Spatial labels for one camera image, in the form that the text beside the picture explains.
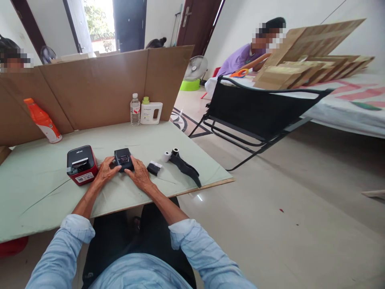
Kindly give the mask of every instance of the hand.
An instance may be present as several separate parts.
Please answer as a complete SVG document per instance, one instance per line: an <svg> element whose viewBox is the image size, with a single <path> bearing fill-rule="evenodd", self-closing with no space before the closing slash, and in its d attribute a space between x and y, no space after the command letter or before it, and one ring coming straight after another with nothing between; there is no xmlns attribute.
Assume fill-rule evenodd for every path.
<svg viewBox="0 0 385 289"><path fill-rule="evenodd" d="M148 170L142 161L135 159L131 156L132 164L134 165L135 172L131 172L129 169L125 169L124 172L130 176L135 185L146 194L149 194L151 189L154 188L154 183L150 180Z"/></svg>
<svg viewBox="0 0 385 289"><path fill-rule="evenodd" d="M95 181L101 181L103 184L105 184L111 180L114 175L116 175L122 166L119 165L111 169L109 166L112 164L114 159L114 157L106 157L106 159L100 165L99 172L97 173Z"/></svg>

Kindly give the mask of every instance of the bed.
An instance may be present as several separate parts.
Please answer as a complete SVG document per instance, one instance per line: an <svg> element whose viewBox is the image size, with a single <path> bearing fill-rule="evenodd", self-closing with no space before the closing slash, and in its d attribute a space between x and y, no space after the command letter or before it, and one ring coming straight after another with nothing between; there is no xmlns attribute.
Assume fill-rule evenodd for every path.
<svg viewBox="0 0 385 289"><path fill-rule="evenodd" d="M252 76L235 78L235 80L245 86L254 86ZM216 84L217 77L210 78L206 82L208 96L212 97ZM385 77L383 75L361 73L306 88L335 90L303 114L303 117L310 117L313 122L332 128L385 138ZM309 97L302 93L284 95L297 98Z"/></svg>

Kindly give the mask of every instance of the scissors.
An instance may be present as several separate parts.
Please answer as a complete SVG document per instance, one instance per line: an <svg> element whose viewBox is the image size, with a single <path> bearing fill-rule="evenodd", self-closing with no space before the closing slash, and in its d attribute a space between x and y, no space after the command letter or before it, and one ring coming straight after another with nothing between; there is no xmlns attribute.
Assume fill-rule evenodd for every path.
<svg viewBox="0 0 385 289"><path fill-rule="evenodd" d="M232 75L230 75L230 77L244 78L247 74L249 74L248 69L241 69L240 71L235 72Z"/></svg>

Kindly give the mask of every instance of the light blue shirt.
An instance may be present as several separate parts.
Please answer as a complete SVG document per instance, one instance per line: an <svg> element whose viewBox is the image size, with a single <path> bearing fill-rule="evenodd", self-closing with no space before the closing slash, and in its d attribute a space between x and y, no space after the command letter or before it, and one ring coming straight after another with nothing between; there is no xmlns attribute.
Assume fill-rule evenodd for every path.
<svg viewBox="0 0 385 289"><path fill-rule="evenodd" d="M172 248L182 248L205 288L254 288L198 222L183 220L169 226ZM95 236L88 219L68 215L32 272L26 288L71 288L81 246ZM98 288L191 288L170 265L142 253L125 255L94 281Z"/></svg>

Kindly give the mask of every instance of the dark pants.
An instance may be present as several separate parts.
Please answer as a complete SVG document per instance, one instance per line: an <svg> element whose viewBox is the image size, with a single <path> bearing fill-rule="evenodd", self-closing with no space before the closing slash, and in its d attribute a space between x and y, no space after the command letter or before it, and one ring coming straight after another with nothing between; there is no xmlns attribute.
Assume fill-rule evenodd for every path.
<svg viewBox="0 0 385 289"><path fill-rule="evenodd" d="M179 207L176 197L170 199ZM89 244L83 269L83 289L114 261L130 253L146 253L158 257L175 269L192 288L196 288L193 269L181 249L171 248L168 224L154 203L144 205L139 236L127 223L125 211L95 218L95 237Z"/></svg>

